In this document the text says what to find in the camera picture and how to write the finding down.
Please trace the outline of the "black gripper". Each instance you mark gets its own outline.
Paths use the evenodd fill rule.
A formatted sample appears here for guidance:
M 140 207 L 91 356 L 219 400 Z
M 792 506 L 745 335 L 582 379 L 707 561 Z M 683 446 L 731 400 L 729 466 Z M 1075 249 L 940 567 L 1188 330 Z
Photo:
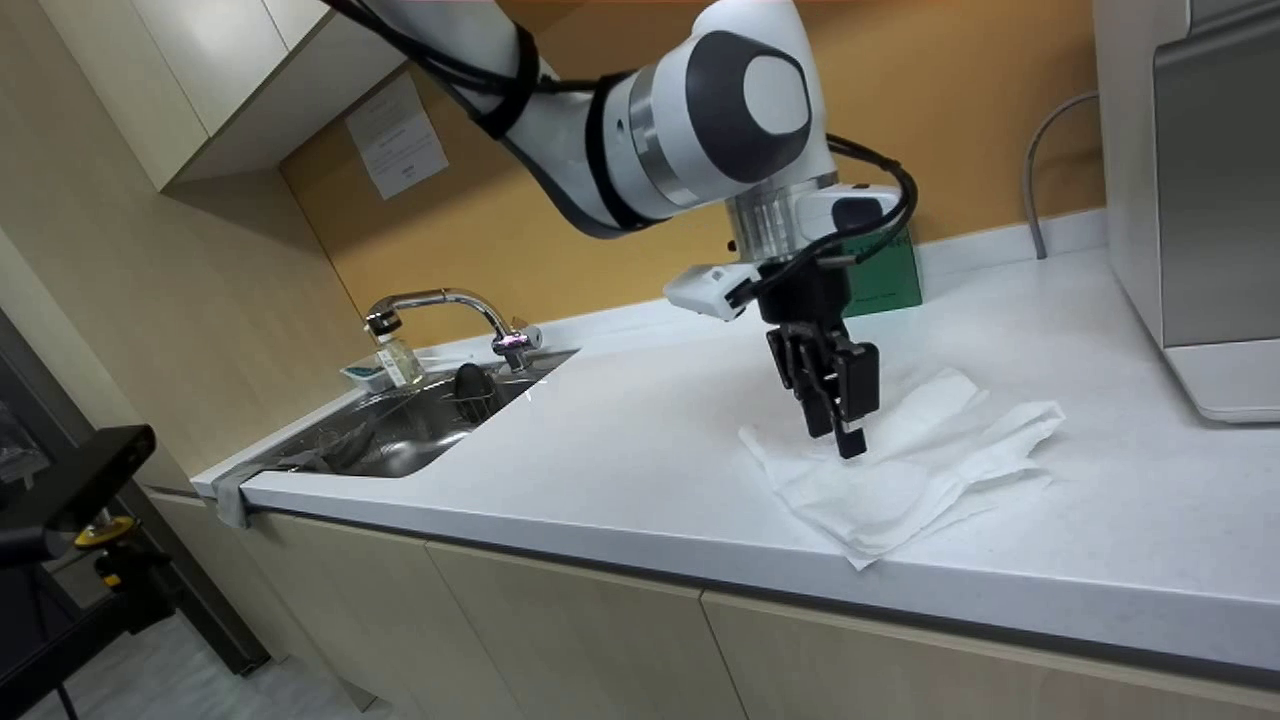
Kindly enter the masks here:
M 844 462 L 864 458 L 869 438 L 861 415 L 878 409 L 878 347 L 850 340 L 844 330 L 848 277 L 815 262 L 773 262 L 756 299 L 773 326 L 766 347 L 804 409 L 808 438 L 827 438 L 833 414 L 839 414 L 837 454 Z

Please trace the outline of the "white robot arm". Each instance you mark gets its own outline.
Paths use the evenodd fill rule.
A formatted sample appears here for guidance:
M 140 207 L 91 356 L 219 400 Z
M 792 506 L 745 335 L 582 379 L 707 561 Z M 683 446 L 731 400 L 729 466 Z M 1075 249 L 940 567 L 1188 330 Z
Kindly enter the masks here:
M 850 340 L 848 267 L 913 215 L 915 186 L 872 197 L 837 175 L 821 73 L 792 0 L 711 0 L 659 62 L 561 76 L 494 0 L 322 0 L 376 32 L 502 144 L 587 238 L 657 228 L 703 203 L 734 256 L 668 283 L 717 322 L 759 313 L 781 383 L 844 458 L 869 450 L 878 353 Z

